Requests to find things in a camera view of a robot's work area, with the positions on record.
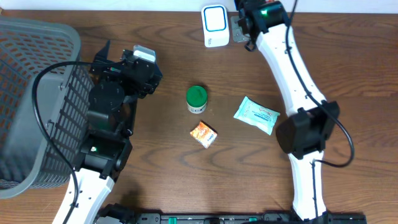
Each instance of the gray plastic bin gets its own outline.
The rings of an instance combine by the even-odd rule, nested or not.
[[[69,180],[68,167],[48,147],[36,123],[31,91],[44,68],[78,60],[80,45],[69,26],[0,16],[0,198]],[[87,70],[76,66],[57,68],[39,84],[47,132],[71,162],[86,131],[92,86]]]

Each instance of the blue square outline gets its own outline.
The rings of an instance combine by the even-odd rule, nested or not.
[[[224,28],[218,29],[218,30],[209,30],[209,29],[207,28],[206,10],[207,10],[207,9],[217,8],[217,7],[220,7],[220,8],[222,8],[222,10],[223,10]],[[206,30],[207,30],[208,32],[222,31],[222,30],[225,30],[225,29],[226,29],[226,21],[225,21],[225,10],[224,10],[224,7],[221,7],[221,6],[207,7],[205,10],[203,10],[203,15],[204,15],[204,17],[205,17],[205,26],[206,26]]]

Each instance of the white background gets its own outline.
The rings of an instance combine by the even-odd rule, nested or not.
[[[293,0],[281,0],[286,11]],[[233,0],[0,0],[3,9],[200,11],[222,4],[235,11]],[[298,0],[298,12],[398,13],[398,0]]]

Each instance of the green lid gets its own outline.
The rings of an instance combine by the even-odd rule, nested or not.
[[[193,86],[187,91],[187,103],[195,108],[207,102],[207,92],[202,86]]]

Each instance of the wooden table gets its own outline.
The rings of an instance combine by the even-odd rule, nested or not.
[[[259,52],[234,43],[207,49],[197,12],[5,11],[5,16],[74,27],[83,60],[111,40],[109,57],[140,44],[157,52],[164,79],[140,100],[134,150],[104,204],[165,213],[253,213],[288,210],[290,162],[271,136],[233,118],[244,96],[280,111],[278,86]],[[398,222],[398,16],[297,14],[295,36],[312,78],[356,144],[346,169],[324,167],[323,198],[332,212],[364,212],[369,223]],[[185,92],[208,89],[203,114],[188,112]],[[218,131],[204,149],[190,135],[200,120]],[[325,158],[343,162],[348,144],[335,129]],[[0,223],[51,223],[65,193],[28,190],[0,201]]]

